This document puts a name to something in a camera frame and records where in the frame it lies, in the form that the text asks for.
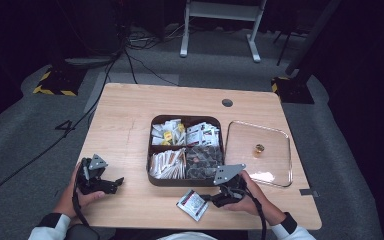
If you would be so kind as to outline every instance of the small gold object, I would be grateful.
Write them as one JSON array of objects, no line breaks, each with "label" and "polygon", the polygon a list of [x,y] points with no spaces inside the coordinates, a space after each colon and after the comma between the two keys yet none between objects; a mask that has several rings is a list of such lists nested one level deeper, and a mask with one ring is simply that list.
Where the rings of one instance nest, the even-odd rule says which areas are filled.
[{"label": "small gold object", "polygon": [[264,151],[264,146],[261,145],[261,144],[257,144],[255,146],[255,150],[258,152],[258,153],[261,153],[262,151]]}]

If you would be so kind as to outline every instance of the gray carpet floor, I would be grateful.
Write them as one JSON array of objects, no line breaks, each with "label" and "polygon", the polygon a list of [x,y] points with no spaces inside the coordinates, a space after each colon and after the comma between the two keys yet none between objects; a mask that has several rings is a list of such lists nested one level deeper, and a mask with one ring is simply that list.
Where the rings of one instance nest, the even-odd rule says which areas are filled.
[{"label": "gray carpet floor", "polygon": [[[276,66],[284,37],[258,33],[261,63],[252,61],[245,34],[249,30],[221,30],[191,35],[189,54],[180,58],[181,39],[147,50],[128,49],[161,78],[183,87],[271,91],[270,80],[285,76],[284,70],[301,39],[291,39],[280,66]],[[165,84],[132,59],[139,84]],[[0,182],[47,149],[63,134],[54,128],[80,119],[96,89],[102,84],[104,67],[87,72],[76,97],[33,94],[48,66],[33,72],[22,84],[24,97],[0,115]],[[110,81],[131,83],[125,55],[111,69]],[[308,87],[313,105],[282,104],[297,149],[313,190],[323,226],[311,231],[318,239],[383,239],[374,199],[350,149],[327,106],[328,96],[312,77]],[[50,151],[0,187],[0,239],[27,239],[32,228],[52,210],[68,183],[88,131],[86,117],[74,131]],[[97,228],[108,239],[114,229]],[[259,239],[259,231],[250,231]],[[269,231],[267,239],[275,239]]]}]

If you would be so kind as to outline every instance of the dark background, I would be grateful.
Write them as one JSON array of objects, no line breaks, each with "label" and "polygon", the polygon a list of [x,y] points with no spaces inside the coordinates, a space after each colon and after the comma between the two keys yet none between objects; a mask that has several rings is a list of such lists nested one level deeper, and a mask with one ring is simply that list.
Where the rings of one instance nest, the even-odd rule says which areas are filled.
[{"label": "dark background", "polygon": [[[50,63],[50,47],[64,58],[94,55],[90,49],[109,53],[117,48],[113,2],[61,1],[60,6],[56,1],[33,2],[0,0],[0,113],[22,97],[20,85],[25,77]],[[123,2],[124,16],[132,16],[156,35],[163,34],[161,26],[182,23],[182,1],[134,2],[129,7]],[[268,2],[262,32],[281,26],[270,7],[273,1]],[[90,14],[106,17],[94,16],[90,21]],[[87,44],[79,41],[73,29]],[[92,33],[97,31],[100,37],[94,38]],[[321,50],[322,55],[314,54]],[[317,64],[309,66],[314,58]],[[342,1],[300,68],[311,69],[326,88],[335,121],[376,200],[384,234],[384,1]]]}]

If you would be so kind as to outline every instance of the person's right hand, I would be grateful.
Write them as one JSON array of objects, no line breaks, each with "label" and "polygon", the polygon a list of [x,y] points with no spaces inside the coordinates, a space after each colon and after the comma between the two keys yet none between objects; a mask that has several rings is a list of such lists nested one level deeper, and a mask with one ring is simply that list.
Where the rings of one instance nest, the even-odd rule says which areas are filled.
[{"label": "person's right hand", "polygon": [[[252,194],[252,196],[254,196],[257,199],[260,199],[260,198],[266,199],[266,196],[264,195],[263,191],[261,191],[261,188],[251,179],[248,172],[246,172],[245,170],[242,170],[239,173],[239,176],[241,176],[245,180],[247,184],[247,188]],[[230,211],[245,211],[251,215],[258,216],[257,207],[255,206],[254,201],[252,201],[252,199],[248,195],[246,195],[238,203],[226,204],[222,208]]]},{"label": "person's right hand", "polygon": [[[241,171],[239,175],[245,180],[252,196],[260,202],[264,216],[271,226],[277,225],[285,220],[286,215],[267,199],[261,188],[251,179],[246,171]],[[231,211],[246,211],[252,215],[259,215],[254,201],[252,201],[249,196],[244,197],[238,203],[226,204],[223,208]]]}]

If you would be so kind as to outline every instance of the small packet on table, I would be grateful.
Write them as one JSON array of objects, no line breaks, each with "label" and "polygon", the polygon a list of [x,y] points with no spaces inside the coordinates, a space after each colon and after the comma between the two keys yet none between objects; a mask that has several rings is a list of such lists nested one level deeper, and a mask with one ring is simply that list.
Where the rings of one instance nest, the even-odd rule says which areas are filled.
[{"label": "small packet on table", "polygon": [[176,205],[195,219],[195,221],[199,221],[208,208],[207,201],[202,199],[201,196],[192,189],[189,189]]}]

